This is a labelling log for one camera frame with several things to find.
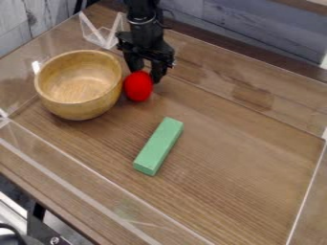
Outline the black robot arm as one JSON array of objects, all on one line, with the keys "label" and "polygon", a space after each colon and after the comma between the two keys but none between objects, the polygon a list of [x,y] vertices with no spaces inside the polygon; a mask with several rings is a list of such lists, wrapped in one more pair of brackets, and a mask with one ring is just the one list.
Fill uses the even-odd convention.
[{"label": "black robot arm", "polygon": [[175,50],[164,41],[164,10],[160,0],[124,0],[131,29],[115,34],[131,72],[141,71],[144,60],[151,62],[149,77],[159,83],[173,67]]}]

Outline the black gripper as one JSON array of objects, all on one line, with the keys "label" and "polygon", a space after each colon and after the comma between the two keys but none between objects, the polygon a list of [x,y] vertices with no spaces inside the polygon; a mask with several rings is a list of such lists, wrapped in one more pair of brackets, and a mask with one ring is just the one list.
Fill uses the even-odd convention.
[{"label": "black gripper", "polygon": [[131,29],[116,33],[117,49],[124,54],[132,73],[144,68],[144,59],[151,61],[151,79],[157,84],[175,61],[173,48],[164,41],[167,25],[157,18],[128,18],[128,24]]}]

